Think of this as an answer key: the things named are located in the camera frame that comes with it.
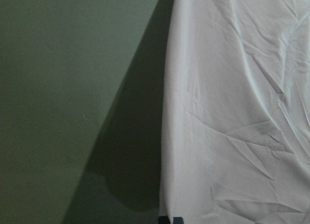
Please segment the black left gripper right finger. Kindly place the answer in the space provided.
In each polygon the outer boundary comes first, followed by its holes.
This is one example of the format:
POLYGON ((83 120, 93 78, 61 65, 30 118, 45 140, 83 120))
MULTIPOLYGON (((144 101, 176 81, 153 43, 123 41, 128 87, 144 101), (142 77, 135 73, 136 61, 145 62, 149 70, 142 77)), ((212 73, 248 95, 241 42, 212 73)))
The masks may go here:
POLYGON ((173 218, 173 224, 183 224, 183 218, 182 217, 174 217, 173 218))

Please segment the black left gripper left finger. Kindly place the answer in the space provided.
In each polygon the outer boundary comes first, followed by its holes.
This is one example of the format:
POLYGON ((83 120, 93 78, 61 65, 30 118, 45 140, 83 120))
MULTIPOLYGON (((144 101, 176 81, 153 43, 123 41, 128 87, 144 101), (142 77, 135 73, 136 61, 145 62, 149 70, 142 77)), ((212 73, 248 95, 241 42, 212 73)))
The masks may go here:
POLYGON ((158 217, 158 224, 170 224, 170 220, 169 220, 168 216, 158 217))

